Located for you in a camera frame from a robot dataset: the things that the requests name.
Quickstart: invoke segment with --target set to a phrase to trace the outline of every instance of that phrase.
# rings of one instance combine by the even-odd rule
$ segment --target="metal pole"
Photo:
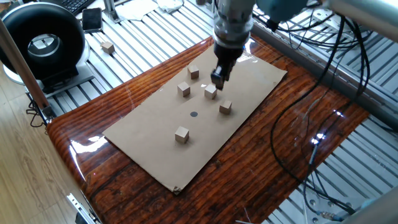
[[[104,5],[105,5],[105,14],[108,15],[108,17],[113,22],[120,22],[121,20],[116,12],[114,0],[104,0]]]
[[[398,187],[347,218],[342,224],[398,223]]]
[[[333,11],[398,42],[397,0],[327,0]]]
[[[6,25],[0,19],[0,47],[6,54],[8,60],[10,60],[12,66],[16,69],[17,73],[21,77],[25,86],[32,95],[33,100],[37,103],[39,108],[43,111],[46,116],[52,114],[51,106],[44,96],[43,91],[37,84],[35,77],[29,66],[26,64],[21,52],[17,45],[12,39],[10,33],[7,30]]]

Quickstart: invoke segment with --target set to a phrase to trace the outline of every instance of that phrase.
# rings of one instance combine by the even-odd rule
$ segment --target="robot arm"
[[[197,0],[204,4],[209,0]],[[322,0],[331,10],[348,16],[358,23],[398,42],[398,1],[397,0]],[[306,7],[308,0],[214,0],[215,55],[218,58],[216,69],[211,73],[211,81],[222,90],[229,80],[243,46],[250,38],[253,26],[252,9],[255,3],[270,19],[268,27],[275,31],[279,22],[287,21]]]
[[[256,0],[215,0],[213,38],[217,66],[211,73],[211,81],[222,90],[229,80],[243,46],[250,38],[253,27],[252,10]],[[269,23],[276,29],[280,21],[291,19],[306,6],[307,0],[257,0],[257,5],[270,16]]]

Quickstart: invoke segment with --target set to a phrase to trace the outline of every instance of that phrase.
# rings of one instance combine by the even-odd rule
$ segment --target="keyboard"
[[[62,0],[61,4],[68,9],[74,16],[81,13],[84,8],[95,0]]]

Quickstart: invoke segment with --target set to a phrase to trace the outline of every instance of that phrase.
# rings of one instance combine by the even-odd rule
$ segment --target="black cable bundle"
[[[44,122],[42,122],[40,125],[34,125],[33,124],[33,121],[35,120],[36,116],[40,116],[41,119],[44,121],[43,116],[39,112],[40,109],[39,109],[39,107],[37,106],[36,102],[33,99],[30,99],[30,103],[28,105],[28,108],[29,109],[26,109],[26,114],[33,115],[32,120],[30,121],[30,126],[33,127],[33,128],[39,128],[39,127],[44,125],[45,126],[45,130],[46,130],[44,132],[44,134],[47,134],[47,125]]]
[[[322,24],[323,22],[327,21],[331,16],[334,16],[334,14],[330,15],[329,17],[327,17],[326,19],[324,19],[324,20],[322,20],[322,21],[316,22],[316,23],[314,23],[314,24],[311,25],[311,21],[312,21],[312,15],[311,15],[311,19],[310,19],[310,23],[309,23],[309,26],[308,26],[308,27],[304,27],[304,28],[301,28],[301,29],[295,29],[295,30],[290,30],[289,27],[288,27],[288,30],[284,30],[284,29],[281,29],[281,28],[280,28],[279,30],[288,32],[288,33],[289,33],[289,36],[290,36],[290,35],[291,35],[291,32],[303,31],[303,30],[305,30],[305,31],[310,30],[311,28],[316,27],[316,26]],[[341,201],[339,201],[339,200],[337,200],[337,199],[335,199],[335,198],[333,198],[333,197],[331,197],[331,196],[329,196],[329,195],[327,194],[327,192],[326,192],[326,190],[325,190],[325,188],[324,188],[324,186],[323,186],[323,184],[322,184],[322,182],[321,182],[321,180],[320,180],[320,178],[319,178],[318,171],[313,167],[313,161],[314,161],[314,159],[315,159],[315,156],[316,156],[318,147],[319,147],[319,145],[321,144],[323,138],[319,138],[318,142],[317,142],[316,144],[314,143],[314,146],[313,146],[313,153],[312,153],[312,156],[311,156],[310,161],[308,162],[308,171],[307,171],[307,174],[306,174],[306,178],[305,178],[304,180],[301,180],[301,179],[299,179],[296,175],[294,175],[290,170],[288,170],[288,168],[286,168],[286,167],[283,165],[282,161],[278,158],[278,156],[277,156],[277,154],[276,154],[276,152],[275,152],[275,146],[274,146],[274,131],[275,131],[276,126],[277,126],[277,123],[279,122],[279,120],[281,119],[281,117],[282,117],[289,109],[291,109],[291,107],[293,107],[294,105],[296,105],[298,102],[302,101],[302,100],[303,100],[305,97],[307,97],[314,89],[316,89],[317,86],[319,86],[319,85],[321,84],[323,78],[325,77],[325,75],[327,74],[327,72],[328,72],[328,70],[329,70],[329,67],[330,67],[330,65],[331,65],[331,63],[332,63],[332,61],[333,61],[333,58],[334,58],[334,56],[335,56],[335,54],[336,54],[336,52],[337,52],[338,49],[353,48],[353,47],[355,47],[355,46],[357,46],[357,45],[360,46],[360,48],[361,48],[361,78],[360,78],[360,81],[359,81],[358,90],[357,90],[357,92],[356,92],[356,96],[355,96],[354,100],[352,100],[352,101],[350,101],[350,102],[344,104],[343,106],[341,106],[340,108],[338,108],[336,111],[334,111],[333,113],[329,114],[329,115],[326,117],[326,119],[324,119],[324,120],[321,122],[321,125],[319,126],[319,128],[318,128],[318,130],[317,130],[317,133],[320,132],[320,130],[322,129],[322,127],[323,127],[323,125],[326,123],[326,121],[328,121],[334,114],[337,114],[338,117],[332,122],[332,124],[331,124],[331,125],[326,129],[326,131],[323,133],[323,135],[326,136],[326,135],[329,133],[330,129],[337,123],[337,121],[338,121],[339,118],[341,117],[340,115],[341,115],[341,114],[344,114],[344,112],[345,112],[345,111],[356,101],[356,99],[365,91],[366,86],[368,85],[369,77],[370,77],[370,66],[369,66],[369,59],[368,59],[368,56],[367,56],[367,54],[366,54],[366,49],[365,49],[365,47],[364,47],[364,41],[367,40],[367,39],[370,37],[370,35],[372,34],[372,32],[370,32],[365,38],[363,38],[363,37],[362,37],[362,34],[361,34],[361,31],[360,31],[360,28],[359,28],[359,25],[357,25],[357,23],[355,23],[355,22],[354,22],[354,23],[350,23],[350,21],[347,21],[347,20],[345,19],[344,16],[340,16],[340,17],[341,17],[340,28],[339,28],[339,31],[338,31],[338,33],[337,33],[336,42],[333,44],[333,46],[330,46],[330,44],[325,44],[325,43],[321,43],[321,42],[316,42],[316,41],[314,41],[314,40],[310,40],[310,39],[308,39],[308,38],[305,38],[305,34],[304,34],[304,36],[302,37],[301,43],[302,43],[302,42],[306,42],[307,44],[318,45],[318,46],[320,46],[320,47],[333,47],[333,49],[332,49],[332,51],[331,51],[330,58],[329,58],[329,60],[328,60],[328,62],[327,62],[327,64],[326,64],[326,66],[325,66],[324,71],[323,71],[322,74],[320,75],[320,78],[319,78],[318,81],[316,82],[316,84],[314,84],[314,86],[312,86],[307,92],[305,92],[299,99],[295,100],[292,104],[290,104],[290,105],[288,105],[286,108],[284,108],[284,109],[282,110],[282,112],[278,115],[278,117],[277,117],[277,119],[275,120],[274,124],[272,125],[272,129],[271,129],[271,138],[270,138],[270,140],[271,140],[271,151],[272,151],[272,153],[273,153],[273,155],[274,155],[274,157],[275,157],[277,163],[278,163],[278,164],[281,166],[281,168],[283,168],[283,170],[285,170],[290,176],[292,176],[295,180],[297,180],[298,182],[300,182],[301,184],[303,184],[303,196],[304,196],[305,204],[306,204],[306,206],[307,206],[312,212],[314,212],[314,213],[316,213],[316,214],[318,214],[318,215],[319,215],[322,211],[316,211],[314,208],[312,208],[312,207],[309,205],[308,200],[307,200],[307,196],[306,196],[306,189],[307,189],[307,188],[310,188],[311,190],[313,190],[313,191],[314,191],[315,193],[317,193],[321,198],[324,198],[324,199],[326,199],[326,200],[329,200],[329,201],[331,201],[332,203],[334,203],[335,205],[339,206],[341,209],[345,210],[345,211],[348,212],[350,215],[352,215],[352,214],[355,212],[355,211],[354,211],[350,206],[348,206],[347,204],[345,204],[345,203],[343,203],[343,202],[341,202]],[[343,35],[343,29],[344,29],[345,24],[347,24],[347,25],[350,27],[350,29],[352,30],[352,32],[354,33],[354,35],[355,35],[355,37],[356,37],[356,40],[351,41],[351,42],[342,42],[342,41],[341,41],[341,36]],[[334,77],[335,77],[336,70],[337,70],[338,66],[340,65],[340,62],[341,62],[342,59],[343,59],[343,57],[340,58],[340,61],[338,62],[337,66],[336,66],[336,68],[335,68],[335,71],[334,71],[334,73],[333,73],[333,79],[332,79],[332,82],[331,82],[331,85],[330,85],[329,89],[327,89],[327,91],[324,93],[324,95],[319,99],[317,105],[316,105],[313,109],[310,108],[310,110],[309,110],[309,112],[308,112],[307,130],[306,130],[306,135],[305,135],[304,139],[307,138],[307,134],[308,134],[308,127],[309,127],[309,120],[310,120],[310,112],[311,112],[312,110],[314,110],[314,109],[319,105],[319,102],[321,102],[321,100],[323,99],[323,97],[325,97],[325,95],[326,95],[326,94],[330,91],[330,89],[332,88],[332,86],[333,86],[333,80],[334,80]],[[364,81],[364,68],[365,68],[365,67],[367,68],[367,70],[366,70],[366,78],[365,78],[365,81]],[[314,187],[312,187],[311,185],[309,185],[309,184],[307,183],[307,182],[308,182],[308,176],[310,175],[311,170],[315,170],[315,176],[316,176],[316,178],[318,179],[319,184],[321,185],[322,191],[315,188],[315,182],[314,182],[314,180],[313,180],[313,186],[314,186]],[[342,218],[338,217],[338,218],[336,219],[336,221],[342,221]]]

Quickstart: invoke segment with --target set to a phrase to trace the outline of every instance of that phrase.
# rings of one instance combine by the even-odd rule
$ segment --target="wooden floor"
[[[67,200],[84,199],[44,127],[32,128],[24,87],[0,69],[0,223],[75,223]],[[34,124],[40,124],[36,117]]]

